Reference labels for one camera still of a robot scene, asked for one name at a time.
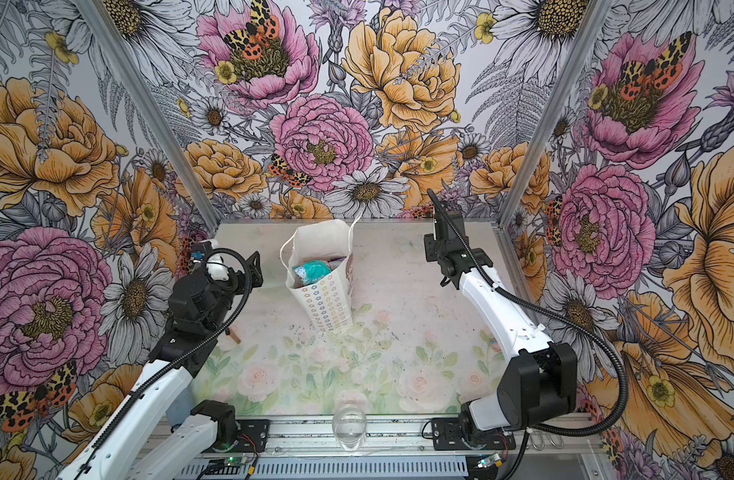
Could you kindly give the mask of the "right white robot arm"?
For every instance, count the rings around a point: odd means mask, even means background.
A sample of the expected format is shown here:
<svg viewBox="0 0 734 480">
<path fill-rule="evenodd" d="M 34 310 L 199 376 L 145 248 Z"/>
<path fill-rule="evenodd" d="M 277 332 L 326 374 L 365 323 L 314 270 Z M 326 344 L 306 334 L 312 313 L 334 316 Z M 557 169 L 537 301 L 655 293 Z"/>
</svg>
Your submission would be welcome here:
<svg viewBox="0 0 734 480">
<path fill-rule="evenodd" d="M 496 392 L 467 401 L 459 419 L 463 437 L 478 442 L 506 430 L 535 428 L 572 413 L 576 405 L 577 356 L 533 322 L 522 299 L 504 285 L 489 256 L 472 248 L 462 217 L 434 214 L 434 232 L 424 236 L 426 260 L 439 265 L 451 284 L 475 307 L 507 360 Z"/>
</svg>

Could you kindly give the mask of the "teal snack packet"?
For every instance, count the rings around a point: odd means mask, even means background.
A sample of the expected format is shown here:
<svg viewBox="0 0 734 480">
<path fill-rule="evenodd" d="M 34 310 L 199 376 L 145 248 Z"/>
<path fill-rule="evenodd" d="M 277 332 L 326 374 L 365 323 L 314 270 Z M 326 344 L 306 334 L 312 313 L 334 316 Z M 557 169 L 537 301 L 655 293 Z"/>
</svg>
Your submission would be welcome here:
<svg viewBox="0 0 734 480">
<path fill-rule="evenodd" d="M 310 260 L 293 268 L 296 284 L 299 286 L 315 284 L 331 272 L 329 263 L 324 260 Z"/>
</svg>

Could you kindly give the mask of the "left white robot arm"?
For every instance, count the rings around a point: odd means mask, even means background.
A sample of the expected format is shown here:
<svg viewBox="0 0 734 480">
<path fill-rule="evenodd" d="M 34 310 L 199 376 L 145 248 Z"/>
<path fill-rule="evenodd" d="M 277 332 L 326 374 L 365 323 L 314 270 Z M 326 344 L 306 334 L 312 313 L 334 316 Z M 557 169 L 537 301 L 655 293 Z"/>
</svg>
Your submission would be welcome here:
<svg viewBox="0 0 734 480">
<path fill-rule="evenodd" d="M 264 282 L 259 252 L 244 257 L 214 240 L 194 246 L 191 263 L 192 272 L 173 287 L 165 333 L 138 381 L 59 478 L 172 479 L 200 453 L 236 444 L 234 408 L 205 400 L 177 421 L 176 430 L 162 444 L 145 457 L 139 455 L 160 420 L 206 365 L 250 294 Z"/>
</svg>

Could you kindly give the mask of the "purple snack packet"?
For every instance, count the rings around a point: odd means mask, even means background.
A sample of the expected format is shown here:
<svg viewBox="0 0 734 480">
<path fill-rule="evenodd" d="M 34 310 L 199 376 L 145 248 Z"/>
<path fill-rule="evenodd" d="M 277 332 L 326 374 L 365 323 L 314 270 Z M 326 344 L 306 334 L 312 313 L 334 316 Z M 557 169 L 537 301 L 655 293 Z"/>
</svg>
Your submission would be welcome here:
<svg viewBox="0 0 734 480">
<path fill-rule="evenodd" d="M 325 262 L 325 264 L 331 269 L 335 270 L 337 269 L 342 263 L 344 263 L 347 260 L 346 257 L 340 257 L 340 258 L 334 258 L 330 259 Z"/>
</svg>

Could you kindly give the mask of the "white paper bag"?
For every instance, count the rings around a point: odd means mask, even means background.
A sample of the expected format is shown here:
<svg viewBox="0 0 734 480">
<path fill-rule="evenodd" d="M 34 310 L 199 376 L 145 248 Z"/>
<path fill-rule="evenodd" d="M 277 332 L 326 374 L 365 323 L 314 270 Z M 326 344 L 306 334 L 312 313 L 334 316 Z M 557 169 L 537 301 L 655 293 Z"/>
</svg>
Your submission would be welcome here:
<svg viewBox="0 0 734 480">
<path fill-rule="evenodd" d="M 352 291 L 355 227 L 359 220 L 348 223 L 331 219 L 296 229 L 283 244 L 279 258 L 286 270 L 286 287 L 301 305 L 312 326 L 330 333 L 353 323 Z M 310 260 L 347 260 L 322 280 L 308 286 L 296 284 L 293 268 Z"/>
</svg>

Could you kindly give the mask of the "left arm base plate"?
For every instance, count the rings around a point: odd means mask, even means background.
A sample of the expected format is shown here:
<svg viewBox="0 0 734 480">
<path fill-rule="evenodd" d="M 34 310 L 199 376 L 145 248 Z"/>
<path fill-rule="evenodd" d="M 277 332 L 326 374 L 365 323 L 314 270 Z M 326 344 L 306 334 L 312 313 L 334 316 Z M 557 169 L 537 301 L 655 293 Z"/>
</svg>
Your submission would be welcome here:
<svg viewBox="0 0 734 480">
<path fill-rule="evenodd" d="M 209 453 L 264 453 L 271 422 L 267 419 L 222 420 Z"/>
</svg>

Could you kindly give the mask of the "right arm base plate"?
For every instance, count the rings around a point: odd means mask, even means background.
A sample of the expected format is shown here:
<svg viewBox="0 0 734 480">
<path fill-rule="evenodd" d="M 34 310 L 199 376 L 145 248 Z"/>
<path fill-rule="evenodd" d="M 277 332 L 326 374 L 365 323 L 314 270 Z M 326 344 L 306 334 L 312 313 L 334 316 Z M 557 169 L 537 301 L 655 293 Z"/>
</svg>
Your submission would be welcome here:
<svg viewBox="0 0 734 480">
<path fill-rule="evenodd" d="M 435 451 L 502 451 L 515 450 L 516 440 L 511 432 L 502 428 L 481 431 L 473 424 L 458 417 L 435 417 L 423 428 L 434 445 Z"/>
</svg>

